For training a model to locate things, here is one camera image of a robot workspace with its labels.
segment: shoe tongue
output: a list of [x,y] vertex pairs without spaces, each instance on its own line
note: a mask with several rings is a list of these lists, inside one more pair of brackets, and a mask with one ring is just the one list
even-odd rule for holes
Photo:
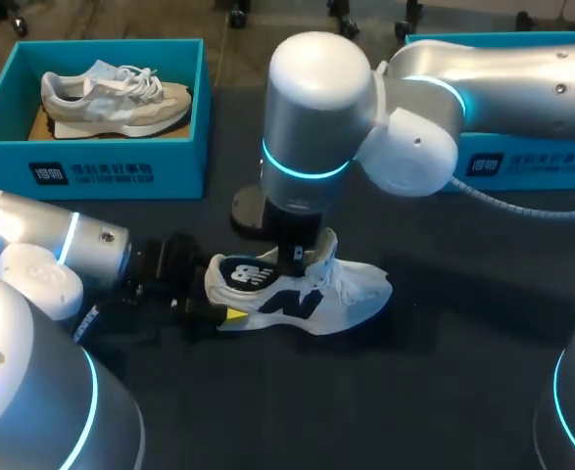
[[337,235],[330,228],[324,228],[317,237],[315,249],[308,252],[306,259],[307,276],[323,276],[330,268],[337,252]]
[[101,85],[115,91],[125,91],[129,87],[127,83],[119,80],[107,80],[99,78],[96,79],[87,77],[84,79],[84,83],[82,85],[82,92],[84,93],[84,96],[87,96],[89,93],[91,93],[91,90],[93,90],[96,85]]
[[104,61],[95,61],[95,64],[93,64],[87,72],[87,76],[97,76],[104,80],[115,80],[119,78],[119,74],[120,70],[117,67],[107,64]]

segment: glowing blue light ring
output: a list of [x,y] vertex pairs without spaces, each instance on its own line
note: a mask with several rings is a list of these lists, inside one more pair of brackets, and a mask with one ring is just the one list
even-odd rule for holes
[[87,422],[84,424],[84,429],[82,430],[82,434],[78,438],[78,442],[75,443],[75,447],[72,450],[72,453],[65,461],[65,463],[61,466],[59,470],[70,470],[70,467],[73,465],[75,460],[78,458],[80,451],[84,447],[84,443],[87,441],[87,437],[91,432],[91,427],[93,426],[93,420],[95,419],[95,410],[98,405],[98,377],[95,373],[95,366],[93,365],[93,361],[87,351],[82,350],[84,355],[87,356],[87,361],[89,362],[89,368],[91,369],[91,383],[93,384],[93,391],[91,393],[91,405],[89,406],[89,414],[87,415]]
[[343,170],[346,166],[348,166],[350,164],[350,160],[348,160],[347,162],[345,162],[344,164],[342,164],[339,168],[335,168],[332,171],[327,171],[326,173],[302,173],[300,171],[295,171],[293,169],[288,168],[287,166],[284,166],[282,164],[280,164],[279,162],[277,162],[274,157],[271,155],[271,153],[269,152],[269,150],[267,149],[267,146],[265,144],[265,139],[263,141],[264,144],[264,152],[265,152],[265,156],[267,157],[267,159],[269,160],[269,162],[276,166],[278,169],[280,169],[283,173],[289,174],[290,176],[294,176],[295,178],[301,178],[301,179],[324,179],[324,178],[330,178],[331,176],[336,175],[337,173],[339,173],[341,170]]
[[559,371],[559,364],[561,363],[561,359],[563,358],[563,353],[565,353],[565,351],[561,353],[561,356],[559,357],[559,360],[557,361],[557,366],[554,369],[554,376],[552,378],[552,394],[554,396],[554,406],[557,410],[557,415],[559,416],[559,421],[561,421],[561,426],[563,426],[563,430],[565,431],[565,434],[568,436],[568,438],[570,439],[570,442],[575,447],[574,436],[572,435],[570,428],[568,427],[567,423],[565,422],[565,418],[563,417],[563,413],[561,413],[561,406],[559,406],[559,398],[557,397],[557,374]]
[[78,212],[74,212],[72,214],[70,229],[68,230],[68,234],[65,236],[65,243],[63,244],[63,248],[61,249],[61,255],[59,256],[59,264],[65,264],[65,259],[68,257],[68,251],[70,250],[70,246],[72,245],[73,234],[75,232],[76,226],[78,225],[79,217],[80,214]]
[[435,78],[434,76],[429,75],[411,75],[406,76],[404,80],[413,80],[413,81],[426,81],[428,83],[433,83],[434,85],[441,86],[442,88],[450,91],[453,96],[455,96],[456,100],[459,101],[461,104],[461,109],[463,110],[463,117],[465,118],[465,101],[459,95],[459,92],[452,88],[448,83],[445,81],[440,80],[439,78]]

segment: blue shoe box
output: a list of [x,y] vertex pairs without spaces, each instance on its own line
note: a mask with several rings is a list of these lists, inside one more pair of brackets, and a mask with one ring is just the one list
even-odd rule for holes
[[[98,59],[193,90],[189,136],[28,141],[43,73],[79,75]],[[0,74],[0,189],[38,200],[202,198],[210,117],[201,39],[20,42]]]
[[[472,47],[541,47],[575,44],[575,31],[414,34],[410,44],[436,39]],[[455,176],[480,190],[575,189],[575,141],[464,133]],[[457,191],[449,185],[445,191]]]

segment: printed logo on box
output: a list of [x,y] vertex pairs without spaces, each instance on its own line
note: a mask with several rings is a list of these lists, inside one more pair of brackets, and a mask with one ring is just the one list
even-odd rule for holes
[[525,176],[529,174],[575,173],[575,152],[542,154],[514,154],[507,159],[504,173]]
[[154,183],[151,164],[71,164],[76,183],[134,184]]
[[504,154],[474,154],[467,168],[466,176],[495,176],[501,169]]
[[28,164],[36,184],[42,186],[62,186],[70,184],[63,166],[58,162],[40,162]]

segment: sneaker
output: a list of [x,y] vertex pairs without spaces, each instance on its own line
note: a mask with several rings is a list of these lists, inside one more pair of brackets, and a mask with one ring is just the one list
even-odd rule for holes
[[293,325],[329,335],[378,313],[392,295],[387,273],[370,264],[335,259],[336,250],[335,232],[322,230],[315,250],[304,254],[304,277],[277,273],[277,249],[257,258],[214,256],[205,276],[209,301],[247,313],[218,329]]
[[186,86],[161,83],[155,70],[115,68],[99,61],[83,75],[41,79],[43,108],[54,137],[78,139],[115,133],[149,137],[178,124],[191,106]]

